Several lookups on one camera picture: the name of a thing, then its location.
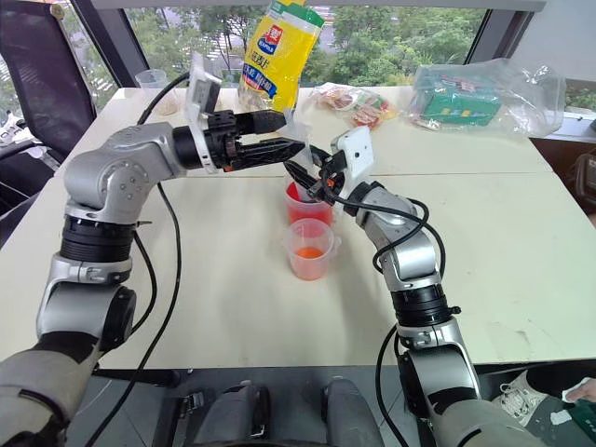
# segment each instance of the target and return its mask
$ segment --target shoe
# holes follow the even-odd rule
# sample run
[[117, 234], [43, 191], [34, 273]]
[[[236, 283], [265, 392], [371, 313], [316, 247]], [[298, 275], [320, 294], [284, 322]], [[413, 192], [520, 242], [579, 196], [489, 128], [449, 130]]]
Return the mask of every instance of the shoe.
[[528, 384], [526, 374], [527, 371], [524, 371], [513, 382], [502, 384], [503, 394], [493, 400], [493, 404], [505, 410], [522, 427], [528, 425], [536, 408], [547, 396]]

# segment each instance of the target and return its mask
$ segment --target yellow snack bag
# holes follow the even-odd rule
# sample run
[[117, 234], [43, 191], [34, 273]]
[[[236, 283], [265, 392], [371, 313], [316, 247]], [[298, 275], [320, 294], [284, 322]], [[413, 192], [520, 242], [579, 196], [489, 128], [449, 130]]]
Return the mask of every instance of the yellow snack bag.
[[300, 73], [323, 26], [315, 11], [287, 1], [271, 2], [247, 49], [239, 95], [250, 108], [294, 106]]

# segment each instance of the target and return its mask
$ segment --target snack package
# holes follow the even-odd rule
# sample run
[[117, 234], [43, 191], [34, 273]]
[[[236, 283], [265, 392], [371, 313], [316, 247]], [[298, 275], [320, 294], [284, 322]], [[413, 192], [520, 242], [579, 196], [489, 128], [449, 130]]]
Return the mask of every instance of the snack package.
[[273, 0], [252, 35], [238, 88], [245, 106], [283, 112], [295, 105], [300, 74], [324, 22], [302, 3]]
[[530, 72], [509, 59], [427, 65], [412, 87], [407, 116], [433, 130], [544, 137], [562, 124], [565, 80], [547, 66]]
[[317, 103], [329, 105], [345, 113], [350, 124], [374, 129], [383, 121], [393, 118], [397, 109], [381, 95], [365, 88], [342, 86], [327, 82], [311, 93]]

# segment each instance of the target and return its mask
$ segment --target power cord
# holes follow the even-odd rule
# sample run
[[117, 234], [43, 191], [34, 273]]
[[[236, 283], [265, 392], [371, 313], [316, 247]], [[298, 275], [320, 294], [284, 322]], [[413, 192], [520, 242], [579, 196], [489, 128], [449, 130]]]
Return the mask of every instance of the power cord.
[[[156, 97], [149, 103], [147, 108], [142, 112], [142, 115], [139, 118], [137, 125], [144, 124], [145, 121], [147, 120], [147, 118], [149, 117], [149, 115], [151, 114], [151, 112], [153, 111], [153, 109], [156, 107], [156, 104], [164, 96], [166, 96], [166, 94], [170, 90], [172, 90], [173, 88], [175, 88], [176, 86], [178, 86], [179, 84], [181, 84], [183, 81], [185, 81], [188, 78], [189, 78], [188, 72], [181, 74], [176, 79], [171, 81], [167, 86], [165, 86], [159, 93], [157, 93]], [[130, 377], [129, 384], [128, 384], [127, 388], [125, 389], [124, 393], [122, 393], [122, 396], [120, 397], [118, 402], [114, 405], [114, 408], [112, 409], [112, 411], [109, 412], [107, 416], [105, 416], [105, 418], [102, 420], [102, 422], [97, 427], [95, 432], [91, 435], [91, 437], [85, 444], [86, 447], [91, 447], [97, 441], [97, 439], [102, 435], [102, 432], [106, 429], [106, 427], [108, 427], [110, 422], [112, 422], [112, 419], [114, 419], [114, 416], [116, 416], [116, 414], [118, 413], [120, 408], [122, 408], [122, 405], [124, 405], [124, 402], [129, 397], [130, 392], [132, 391], [132, 388], [134, 388], [134, 386], [136, 385], [137, 380], [139, 379], [139, 375], [141, 374], [142, 370], [144, 369], [145, 365], [147, 364], [147, 360], [149, 360], [149, 358], [151, 357], [151, 354], [153, 353], [154, 349], [156, 348], [157, 343], [159, 342], [159, 340], [161, 339], [161, 336], [163, 335], [164, 331], [168, 327], [169, 320], [171, 319], [171, 316], [174, 312], [174, 307], [176, 305], [176, 301], [178, 300], [178, 291], [180, 289], [180, 277], [181, 277], [182, 269], [183, 269], [180, 226], [178, 224], [178, 217], [176, 216], [176, 212], [174, 211], [173, 207], [169, 203], [168, 196], [166, 196], [166, 192], [164, 191], [161, 183], [157, 184], [157, 189], [159, 190], [159, 194], [161, 195], [161, 198], [163, 199], [164, 204], [166, 205], [166, 208], [168, 209], [171, 220], [174, 224], [174, 233], [175, 233], [175, 237], [176, 237], [176, 283], [174, 284], [174, 292], [172, 293], [171, 301], [169, 303], [168, 313], [164, 317], [164, 320], [161, 323], [161, 326], [159, 327], [159, 330], [157, 331], [157, 334], [154, 337], [153, 341], [151, 342], [151, 344], [145, 351], [144, 355], [142, 356], [141, 363], [139, 363], [139, 366], [137, 367], [137, 369], [134, 371], [134, 373]], [[149, 315], [153, 311], [153, 307], [155, 305], [156, 295], [157, 295], [157, 283], [156, 283], [156, 278], [155, 278], [155, 271], [153, 270], [153, 266], [151, 265], [149, 255], [147, 254], [146, 250], [144, 249], [144, 246], [141, 243], [141, 239], [138, 237], [136, 232], [134, 234], [134, 240], [137, 243], [137, 245], [139, 246], [139, 250], [141, 251], [141, 255], [142, 255], [143, 259], [145, 260], [145, 263], [147, 264], [147, 269], [149, 270], [149, 276], [152, 280], [152, 299], [149, 302], [149, 306], [145, 310], [145, 313], [143, 314], [143, 316], [141, 317], [139, 322], [133, 327], [133, 331], [135, 332], [136, 330], [138, 330], [141, 327], [141, 325], [147, 320], [147, 318], [149, 318]]]
[[[395, 249], [399, 244], [402, 244], [406, 240], [414, 237], [416, 234], [418, 234], [420, 231], [422, 231], [423, 228], [425, 228], [426, 230], [428, 230], [428, 232], [430, 234], [432, 234], [432, 236], [437, 241], [437, 245], [439, 246], [439, 252], [440, 252], [439, 272], [440, 272], [440, 276], [443, 277], [443, 275], [445, 273], [445, 263], [446, 263], [445, 246], [444, 246], [443, 241], [440, 238], [440, 235], [437, 232], [437, 230], [435, 230], [432, 227], [432, 225], [430, 225], [430, 223], [428, 223], [428, 217], [429, 217], [430, 213], [428, 210], [428, 206], [425, 203], [421, 202], [420, 200], [416, 200], [416, 199], [412, 199], [412, 198], [408, 199], [414, 205], [416, 205], [422, 209], [423, 217], [421, 219], [417, 216], [414, 216], [413, 214], [411, 214], [409, 212], [395, 210], [395, 209], [387, 208], [387, 207], [379, 207], [376, 205], [370, 205], [367, 203], [357, 202], [355, 200], [348, 200], [348, 199], [339, 197], [330, 188], [330, 186], [329, 186], [329, 172], [324, 168], [321, 170], [320, 178], [321, 178], [321, 183], [322, 183], [322, 187], [323, 187], [323, 192], [325, 193], [325, 195], [328, 198], [331, 198], [332, 200], [334, 200], [336, 202], [339, 202], [343, 205], [347, 205], [348, 207], [352, 207], [352, 208], [359, 208], [359, 209], [363, 209], [363, 210], [371, 210], [371, 211], [378, 211], [378, 212], [386, 212], [388, 214], [394, 214], [399, 217], [403, 217], [405, 219], [409, 219], [409, 220], [417, 223], [416, 227], [412, 231], [410, 231], [408, 234], [406, 234], [403, 237], [400, 237], [399, 239], [391, 242], [390, 244], [387, 244], [386, 246], [379, 249], [374, 254], [374, 256], [372, 258], [372, 265], [379, 273], [381, 273], [381, 274], [383, 273], [383, 267], [379, 264], [379, 259], [381, 256], [383, 256], [384, 253]], [[397, 327], [395, 325], [392, 326], [391, 329], [389, 330], [389, 332], [387, 333], [385, 339], [383, 340], [383, 343], [381, 344], [379, 353], [377, 355], [376, 365], [374, 368], [374, 391], [376, 394], [377, 404], [379, 406], [379, 409], [381, 410], [381, 415], [385, 418], [387, 425], [391, 429], [391, 432], [396, 437], [396, 439], [400, 443], [401, 447], [408, 447], [408, 443], [406, 442], [406, 439], [403, 438], [403, 435], [401, 434], [400, 430], [396, 426], [395, 422], [393, 422], [393, 419], [391, 419], [391, 416], [389, 415], [389, 412], [387, 411], [387, 408], [385, 406], [385, 401], [383, 399], [383, 393], [381, 391], [381, 367], [383, 365], [383, 357], [385, 356], [387, 345], [391, 341], [391, 338], [393, 337], [393, 335], [396, 336], [396, 342], [397, 342], [398, 335], [397, 335]]]
[[423, 228], [425, 228], [426, 230], [428, 230], [428, 232], [435, 238], [435, 240], [437, 241], [437, 245], [439, 246], [439, 253], [440, 253], [440, 264], [439, 264], [439, 273], [441, 275], [441, 277], [445, 274], [445, 262], [446, 262], [446, 254], [445, 254], [445, 246], [443, 244], [442, 239], [440, 238], [439, 232], [437, 232], [437, 230], [435, 230], [432, 225], [430, 223], [427, 222], [428, 219], [428, 207], [421, 201], [419, 200], [411, 200], [412, 203], [420, 206], [423, 211], [424, 211], [424, 217], [422, 219], [420, 219], [417, 216], [414, 216], [413, 214], [409, 213], [409, 212], [405, 212], [405, 211], [401, 211], [401, 210], [395, 210], [393, 208], [388, 208], [388, 207], [379, 207], [377, 205], [371, 205], [368, 203], [362, 203], [362, 202], [357, 202], [355, 200], [349, 200], [349, 199], [345, 199], [343, 197], [339, 197], [338, 195], [336, 195], [333, 190], [330, 188], [328, 181], [330, 180], [329, 178], [329, 172], [326, 169], [322, 169], [321, 173], [320, 173], [320, 179], [321, 179], [321, 183], [322, 183], [322, 187], [323, 187], [323, 192], [325, 193], [325, 196], [327, 196], [328, 198], [339, 202], [343, 205], [347, 205], [348, 207], [352, 207], [352, 208], [360, 208], [362, 210], [370, 210], [370, 211], [377, 211], [377, 212], [386, 212], [387, 214], [394, 214], [396, 216], [399, 217], [403, 217], [405, 219], [409, 219], [413, 222], [418, 223], [418, 225], [407, 235], [401, 237], [400, 239], [392, 242], [391, 244], [388, 244], [386, 246], [384, 246], [382, 249], [380, 249], [373, 257], [374, 259], [374, 268], [379, 271], [379, 273], [383, 273], [383, 269], [381, 268], [380, 265], [377, 265], [377, 262], [379, 257], [386, 251], [389, 251], [391, 249], [394, 249], [395, 247], [397, 247], [400, 243], [404, 242], [405, 240], [413, 237], [414, 235], [416, 235], [417, 233], [419, 233], [420, 231], [422, 231]]
[[151, 258], [149, 257], [149, 253], [147, 253], [147, 250], [142, 244], [138, 230], [135, 230], [132, 236], [134, 237], [134, 241], [137, 244], [139, 251], [141, 252], [142, 259], [144, 260], [145, 265], [147, 266], [147, 271], [149, 272], [149, 278], [151, 279], [151, 299], [149, 300], [149, 305], [145, 309], [144, 314], [142, 314], [142, 317], [132, 327], [132, 331], [130, 333], [131, 335], [135, 333], [137, 330], [139, 330], [142, 324], [149, 318], [151, 312], [153, 311], [153, 308], [156, 305], [157, 300], [157, 278], [156, 271], [153, 268], [153, 264], [151, 264]]

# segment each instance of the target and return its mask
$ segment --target robotic arm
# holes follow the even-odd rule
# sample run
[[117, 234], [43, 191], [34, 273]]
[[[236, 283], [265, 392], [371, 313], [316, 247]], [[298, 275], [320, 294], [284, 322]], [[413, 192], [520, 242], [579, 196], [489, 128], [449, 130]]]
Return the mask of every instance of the robotic arm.
[[[192, 87], [208, 86], [217, 98], [213, 85], [195, 80]], [[133, 126], [72, 160], [61, 248], [37, 314], [39, 342], [0, 363], [0, 445], [62, 444], [99, 358], [128, 339], [136, 295], [122, 283], [142, 205], [157, 183], [201, 168], [199, 144], [210, 168], [225, 171], [285, 161], [305, 147], [284, 138], [239, 141], [281, 128], [282, 114], [203, 112], [210, 116], [197, 113], [195, 132], [166, 123]]]
[[[61, 444], [97, 361], [128, 339], [136, 297], [122, 283], [132, 268], [129, 251], [142, 205], [157, 183], [182, 177], [187, 169], [230, 171], [286, 162], [310, 196], [343, 208], [377, 249], [416, 227], [407, 218], [365, 209], [416, 214], [407, 198], [365, 181], [373, 165], [368, 128], [338, 137], [331, 156], [313, 148], [322, 180], [314, 179], [289, 161], [304, 148], [302, 142], [241, 144], [241, 135], [277, 130], [285, 120], [273, 112], [213, 113], [215, 84], [191, 78], [189, 96], [207, 110], [191, 103], [189, 117], [196, 121], [190, 128], [165, 123], [126, 128], [69, 165], [61, 249], [52, 258], [37, 316], [39, 342], [0, 363], [0, 445]], [[209, 118], [202, 118], [203, 112]], [[439, 445], [541, 445], [480, 399], [453, 316], [458, 308], [447, 306], [427, 235], [417, 232], [380, 262], [398, 320], [400, 380], [412, 412], [429, 421]]]

